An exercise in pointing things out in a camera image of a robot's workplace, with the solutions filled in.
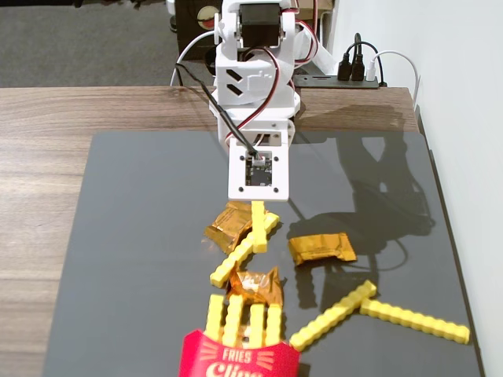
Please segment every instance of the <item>wooden table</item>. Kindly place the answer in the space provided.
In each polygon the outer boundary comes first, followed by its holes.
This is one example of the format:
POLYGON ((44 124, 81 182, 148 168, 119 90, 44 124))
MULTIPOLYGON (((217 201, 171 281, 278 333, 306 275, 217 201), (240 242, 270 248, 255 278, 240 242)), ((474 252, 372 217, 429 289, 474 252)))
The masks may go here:
MULTIPOLYGON (((298 130, 418 131, 405 88, 301 96, 298 130)), ((42 374, 92 136, 215 130, 203 100, 162 86, 0 90, 0 377, 42 374)))

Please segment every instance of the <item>dark gray board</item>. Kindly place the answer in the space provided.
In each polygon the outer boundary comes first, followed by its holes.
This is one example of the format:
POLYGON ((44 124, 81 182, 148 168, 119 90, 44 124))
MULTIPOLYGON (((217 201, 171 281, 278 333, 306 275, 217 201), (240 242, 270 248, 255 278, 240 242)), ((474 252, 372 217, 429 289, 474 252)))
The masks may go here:
MULTIPOLYGON (((310 132, 290 150, 289 203, 267 254, 289 338, 369 278, 379 300, 469 324, 428 150, 415 133, 310 132), (287 239, 347 232, 358 261, 295 268, 287 239)), ((53 319, 45 377, 171 377, 203 328, 225 255, 204 235, 227 201, 227 156, 197 131, 112 132, 91 146, 53 319)), ((299 376, 480 375, 464 346, 354 314, 307 349, 299 376)))

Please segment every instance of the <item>white wall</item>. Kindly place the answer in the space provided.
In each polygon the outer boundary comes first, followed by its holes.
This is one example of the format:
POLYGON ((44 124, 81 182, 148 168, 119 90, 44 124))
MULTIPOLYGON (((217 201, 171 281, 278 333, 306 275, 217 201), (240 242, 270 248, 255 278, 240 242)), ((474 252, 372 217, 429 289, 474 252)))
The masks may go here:
MULTIPOLYGON (((503 375, 503 1, 338 0, 337 60, 354 33, 409 55, 446 197, 488 376, 503 375)), ((364 48, 368 59, 370 50, 364 48)), ((389 86, 413 90, 405 60, 383 56, 389 86)))

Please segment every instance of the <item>power strip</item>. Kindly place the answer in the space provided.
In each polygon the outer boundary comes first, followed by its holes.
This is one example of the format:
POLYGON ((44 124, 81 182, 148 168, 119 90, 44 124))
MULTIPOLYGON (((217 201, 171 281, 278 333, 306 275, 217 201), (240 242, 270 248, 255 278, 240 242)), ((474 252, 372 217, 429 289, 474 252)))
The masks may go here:
POLYGON ((296 88, 331 88, 331 89, 379 89, 377 78, 374 81, 340 81, 337 76, 294 75, 296 88))

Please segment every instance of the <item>black box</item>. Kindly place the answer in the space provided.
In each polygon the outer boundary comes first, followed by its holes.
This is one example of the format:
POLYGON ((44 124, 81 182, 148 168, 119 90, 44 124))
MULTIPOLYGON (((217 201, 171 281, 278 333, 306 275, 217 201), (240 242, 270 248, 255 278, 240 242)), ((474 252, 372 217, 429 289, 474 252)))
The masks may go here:
POLYGON ((243 47, 279 45, 281 8, 277 4, 243 4, 240 6, 243 47))
MULTIPOLYGON (((200 14, 202 9, 214 7, 215 11, 220 12, 222 0, 179 0, 174 5, 176 7, 176 24, 178 29, 178 51, 182 53, 195 37, 213 29, 212 22, 210 22, 208 27, 205 27, 203 22, 201 22, 200 14)), ((187 55, 185 55, 185 59, 203 60, 206 52, 212 47, 215 47, 213 38, 207 37, 190 49, 187 55)))

